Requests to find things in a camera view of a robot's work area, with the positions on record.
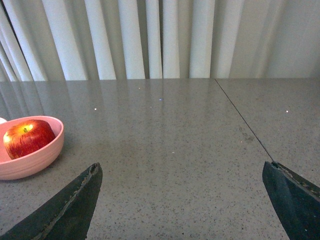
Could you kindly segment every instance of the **pink bowl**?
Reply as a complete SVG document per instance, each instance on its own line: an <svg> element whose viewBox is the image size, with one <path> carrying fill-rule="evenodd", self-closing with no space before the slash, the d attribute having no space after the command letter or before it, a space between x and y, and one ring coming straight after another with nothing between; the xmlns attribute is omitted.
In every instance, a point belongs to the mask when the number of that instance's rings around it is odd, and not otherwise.
<svg viewBox="0 0 320 240"><path fill-rule="evenodd" d="M55 139L33 153L12 160L4 147L3 136L10 127L31 119L47 121L54 132ZM61 152L64 145L64 137L64 125L62 121L51 116L28 116L1 123L0 180L21 179L45 169Z"/></svg>

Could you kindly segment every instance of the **curtain fold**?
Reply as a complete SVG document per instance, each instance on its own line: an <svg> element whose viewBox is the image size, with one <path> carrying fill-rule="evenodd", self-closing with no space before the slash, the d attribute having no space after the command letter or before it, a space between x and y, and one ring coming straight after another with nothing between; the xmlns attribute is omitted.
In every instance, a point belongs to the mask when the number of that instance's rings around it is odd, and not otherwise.
<svg viewBox="0 0 320 240"><path fill-rule="evenodd" d="M319 0L3 0L0 81L316 78L319 13Z"/></svg>

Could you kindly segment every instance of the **apple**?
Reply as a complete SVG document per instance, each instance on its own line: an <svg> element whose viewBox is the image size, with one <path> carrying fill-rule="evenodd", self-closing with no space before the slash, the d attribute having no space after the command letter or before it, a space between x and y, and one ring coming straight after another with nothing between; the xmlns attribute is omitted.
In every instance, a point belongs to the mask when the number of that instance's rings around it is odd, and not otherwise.
<svg viewBox="0 0 320 240"><path fill-rule="evenodd" d="M3 145L11 159L31 154L55 139L49 123L31 119L9 128L3 136Z"/></svg>

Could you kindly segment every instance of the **white curtain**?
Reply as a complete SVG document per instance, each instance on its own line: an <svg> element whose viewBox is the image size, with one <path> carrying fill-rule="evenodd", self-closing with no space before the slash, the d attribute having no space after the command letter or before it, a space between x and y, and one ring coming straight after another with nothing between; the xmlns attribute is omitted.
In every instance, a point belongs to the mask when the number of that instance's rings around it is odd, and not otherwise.
<svg viewBox="0 0 320 240"><path fill-rule="evenodd" d="M320 77L319 0L3 0L0 81Z"/></svg>

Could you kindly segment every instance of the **gray countertop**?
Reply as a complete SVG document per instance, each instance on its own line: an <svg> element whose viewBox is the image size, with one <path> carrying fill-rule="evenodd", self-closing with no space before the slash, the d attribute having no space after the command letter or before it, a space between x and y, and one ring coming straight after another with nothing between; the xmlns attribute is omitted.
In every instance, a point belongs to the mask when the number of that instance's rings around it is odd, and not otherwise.
<svg viewBox="0 0 320 240"><path fill-rule="evenodd" d="M287 240L264 162L320 185L318 79L0 83L0 117L35 115L64 123L64 146L41 172L0 181L0 234L96 162L88 240Z"/></svg>

